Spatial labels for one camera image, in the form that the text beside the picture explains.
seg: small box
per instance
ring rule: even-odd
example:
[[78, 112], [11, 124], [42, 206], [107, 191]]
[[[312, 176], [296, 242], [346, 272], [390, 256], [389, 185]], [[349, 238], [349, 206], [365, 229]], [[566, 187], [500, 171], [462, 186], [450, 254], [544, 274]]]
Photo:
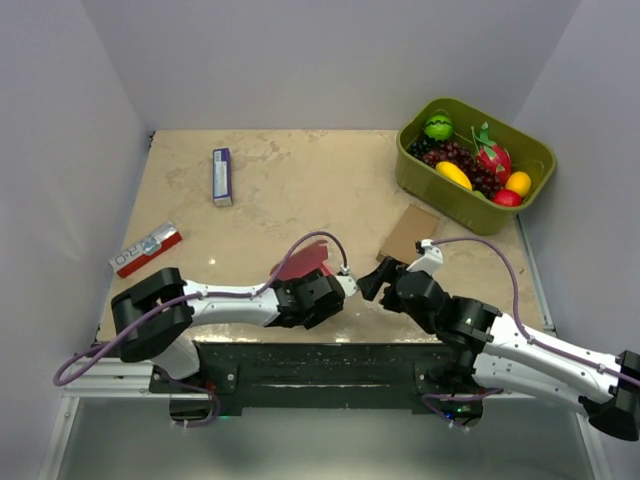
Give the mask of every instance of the small box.
[[122, 250], [109, 263], [118, 276], [125, 278], [180, 240], [182, 236], [178, 229], [171, 222], [166, 222], [133, 246]]
[[233, 205], [231, 154], [228, 148], [218, 148], [213, 151], [213, 203], [217, 207]]
[[391, 257], [410, 265], [418, 258], [416, 242], [433, 238], [439, 223], [439, 217], [409, 205], [380, 247], [377, 260], [381, 262], [384, 257]]

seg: purple and white box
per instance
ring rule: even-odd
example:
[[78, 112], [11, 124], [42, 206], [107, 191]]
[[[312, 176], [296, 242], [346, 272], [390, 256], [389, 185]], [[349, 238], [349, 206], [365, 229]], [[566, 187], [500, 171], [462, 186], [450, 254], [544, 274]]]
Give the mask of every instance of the purple and white box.
[[213, 151], [213, 203], [218, 207], [233, 205], [231, 154], [228, 148], [217, 148]]

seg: black base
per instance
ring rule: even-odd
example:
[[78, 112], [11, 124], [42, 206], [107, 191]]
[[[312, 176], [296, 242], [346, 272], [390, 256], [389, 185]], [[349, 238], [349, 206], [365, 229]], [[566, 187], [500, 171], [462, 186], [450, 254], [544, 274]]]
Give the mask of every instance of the black base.
[[[215, 386], [222, 415], [244, 408], [404, 409], [431, 413], [425, 393], [452, 393], [429, 380], [452, 351], [441, 344], [243, 344], [200, 343], [201, 373], [187, 383]], [[152, 393], [186, 393], [152, 380]], [[456, 393], [475, 393], [468, 387]], [[207, 400], [172, 400], [174, 420], [204, 418]], [[437, 402], [462, 422], [482, 416], [482, 403]]]
[[[620, 372], [640, 380], [640, 355], [629, 350], [618, 356]], [[601, 432], [630, 442], [640, 439], [640, 388], [620, 380], [610, 390], [613, 398], [598, 404], [586, 397], [578, 400], [589, 414], [589, 423]]]

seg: orange fruit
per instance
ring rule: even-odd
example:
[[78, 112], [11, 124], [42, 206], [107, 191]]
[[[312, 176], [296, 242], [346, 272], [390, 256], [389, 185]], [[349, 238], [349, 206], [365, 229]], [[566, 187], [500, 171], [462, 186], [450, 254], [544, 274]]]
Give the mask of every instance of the orange fruit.
[[529, 190], [531, 190], [531, 177], [524, 172], [513, 172], [504, 188], [516, 192], [524, 198], [524, 196], [529, 193]]

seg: red apple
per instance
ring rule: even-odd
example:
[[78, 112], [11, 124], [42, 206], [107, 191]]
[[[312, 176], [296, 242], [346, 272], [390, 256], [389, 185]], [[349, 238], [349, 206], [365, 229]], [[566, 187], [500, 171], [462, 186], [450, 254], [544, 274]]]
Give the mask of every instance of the red apple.
[[497, 203], [503, 207], [517, 207], [522, 203], [522, 197], [516, 192], [503, 188], [502, 190], [498, 190], [495, 197], [493, 197], [493, 203]]

